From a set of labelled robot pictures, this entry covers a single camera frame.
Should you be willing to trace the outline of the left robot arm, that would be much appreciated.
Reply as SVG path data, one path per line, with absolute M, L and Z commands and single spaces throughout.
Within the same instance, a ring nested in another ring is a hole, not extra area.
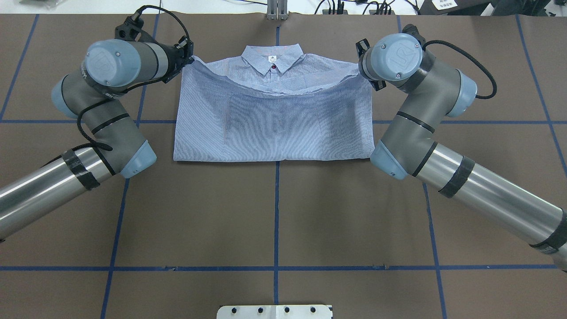
M 156 154 L 120 99 L 132 89 L 173 79 L 192 55 L 187 36 L 172 46 L 153 39 L 93 43 L 80 69 L 51 91 L 55 107 L 75 120 L 86 143 L 1 189 L 1 240 L 111 176 L 131 178 L 153 165 Z

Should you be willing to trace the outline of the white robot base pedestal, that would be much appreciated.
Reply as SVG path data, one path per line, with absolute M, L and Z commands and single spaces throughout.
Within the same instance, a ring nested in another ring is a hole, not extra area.
M 332 319 L 331 305 L 227 305 L 218 309 L 217 319 Z

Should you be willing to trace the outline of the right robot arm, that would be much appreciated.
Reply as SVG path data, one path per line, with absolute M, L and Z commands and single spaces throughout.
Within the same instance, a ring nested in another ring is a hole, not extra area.
M 407 94 L 371 154 L 396 179 L 411 175 L 549 256 L 566 271 L 566 211 L 439 143 L 436 129 L 480 98 L 476 83 L 427 50 L 417 32 L 391 34 L 373 47 L 356 44 L 361 75 L 376 90 L 390 83 Z

